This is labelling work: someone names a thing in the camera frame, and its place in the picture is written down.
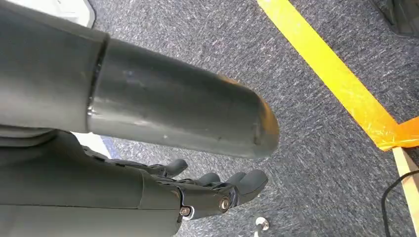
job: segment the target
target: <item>wooden strip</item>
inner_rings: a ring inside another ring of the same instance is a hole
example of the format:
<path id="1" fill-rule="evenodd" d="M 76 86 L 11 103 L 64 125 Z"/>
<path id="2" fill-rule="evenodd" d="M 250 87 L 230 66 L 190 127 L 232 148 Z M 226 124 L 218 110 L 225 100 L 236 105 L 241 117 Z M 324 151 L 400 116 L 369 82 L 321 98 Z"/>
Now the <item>wooden strip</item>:
<path id="1" fill-rule="evenodd" d="M 419 169 L 403 148 L 393 148 L 393 154 L 400 176 Z M 419 237 L 419 174 L 405 178 L 402 185 L 416 236 Z"/>

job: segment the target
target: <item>gray carpet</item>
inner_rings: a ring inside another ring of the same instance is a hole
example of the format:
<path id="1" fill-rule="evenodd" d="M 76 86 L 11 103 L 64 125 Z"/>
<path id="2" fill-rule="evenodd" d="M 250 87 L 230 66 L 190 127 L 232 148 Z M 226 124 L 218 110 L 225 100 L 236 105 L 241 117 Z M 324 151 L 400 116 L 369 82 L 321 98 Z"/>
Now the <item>gray carpet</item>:
<path id="1" fill-rule="evenodd" d="M 391 33 L 368 0 L 292 3 L 399 122 L 419 115 L 419 39 Z M 255 168 L 267 173 L 260 197 L 222 216 L 185 221 L 178 237 L 250 237 L 257 214 L 271 221 L 266 237 L 384 235 L 379 200 L 397 178 L 392 154 L 374 146 L 256 1 L 92 4 L 95 28 L 238 80 L 264 97 L 279 120 L 277 152 L 256 160 L 104 138 L 114 157 L 148 164 L 187 160 L 181 178 L 213 171 L 226 179 Z M 388 209 L 393 236 L 413 236 L 400 187 Z"/>

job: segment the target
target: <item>bolt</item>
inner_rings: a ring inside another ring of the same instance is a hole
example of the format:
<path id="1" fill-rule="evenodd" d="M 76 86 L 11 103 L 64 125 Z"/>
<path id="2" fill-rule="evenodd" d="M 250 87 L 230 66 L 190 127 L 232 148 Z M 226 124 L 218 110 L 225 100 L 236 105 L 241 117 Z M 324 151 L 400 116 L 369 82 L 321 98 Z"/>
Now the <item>bolt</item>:
<path id="1" fill-rule="evenodd" d="M 220 210 L 221 212 L 226 212 L 230 208 L 230 198 L 223 197 L 220 201 Z"/>
<path id="2" fill-rule="evenodd" d="M 183 206 L 180 208 L 180 215 L 181 216 L 189 216 L 191 214 L 191 208 L 187 206 Z"/>

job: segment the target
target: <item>robotic hand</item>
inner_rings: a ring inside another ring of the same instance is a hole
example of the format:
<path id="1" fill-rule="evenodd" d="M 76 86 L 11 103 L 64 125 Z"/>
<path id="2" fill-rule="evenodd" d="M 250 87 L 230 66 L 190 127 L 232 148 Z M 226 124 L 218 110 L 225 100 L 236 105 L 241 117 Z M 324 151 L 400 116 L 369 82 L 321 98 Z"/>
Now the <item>robotic hand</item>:
<path id="1" fill-rule="evenodd" d="M 248 88 L 3 0 L 0 29 L 2 237 L 171 236 L 266 185 L 260 170 L 174 180 L 183 160 L 108 159 L 68 132 L 265 157 L 278 123 Z"/>

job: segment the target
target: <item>yellow tape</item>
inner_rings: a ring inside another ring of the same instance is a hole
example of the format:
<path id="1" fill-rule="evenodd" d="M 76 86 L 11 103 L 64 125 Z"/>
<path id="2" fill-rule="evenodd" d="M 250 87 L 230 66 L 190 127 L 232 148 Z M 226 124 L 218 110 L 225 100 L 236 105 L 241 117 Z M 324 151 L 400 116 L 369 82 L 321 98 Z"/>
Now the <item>yellow tape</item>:
<path id="1" fill-rule="evenodd" d="M 288 0 L 258 3 L 380 149 L 419 146 L 419 117 L 397 124 Z"/>

